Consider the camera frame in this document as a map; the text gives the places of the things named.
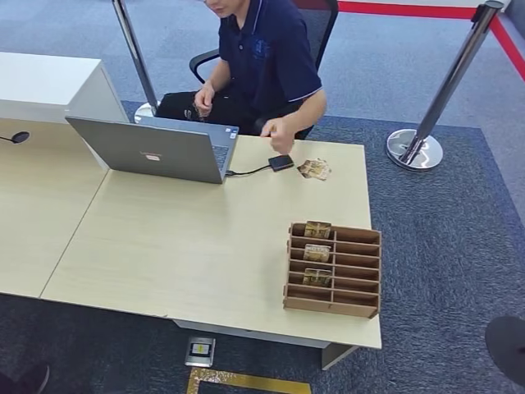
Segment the person's right hand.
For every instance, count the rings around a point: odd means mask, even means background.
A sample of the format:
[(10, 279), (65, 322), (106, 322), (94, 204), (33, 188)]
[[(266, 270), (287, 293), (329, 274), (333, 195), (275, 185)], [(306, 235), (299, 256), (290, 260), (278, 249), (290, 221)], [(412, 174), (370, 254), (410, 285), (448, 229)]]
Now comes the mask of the person's right hand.
[(194, 98), (194, 105), (200, 118), (207, 117), (212, 110), (215, 90), (210, 81), (206, 81)]

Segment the person's left hand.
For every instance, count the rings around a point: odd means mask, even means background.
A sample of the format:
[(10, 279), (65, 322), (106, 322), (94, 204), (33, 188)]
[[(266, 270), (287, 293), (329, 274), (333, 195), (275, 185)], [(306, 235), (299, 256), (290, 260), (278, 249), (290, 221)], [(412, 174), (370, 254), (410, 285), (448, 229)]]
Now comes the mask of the person's left hand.
[(260, 137), (270, 138), (272, 148), (281, 155), (290, 153), (295, 140), (295, 134), (288, 117), (278, 117), (266, 121), (262, 128)]

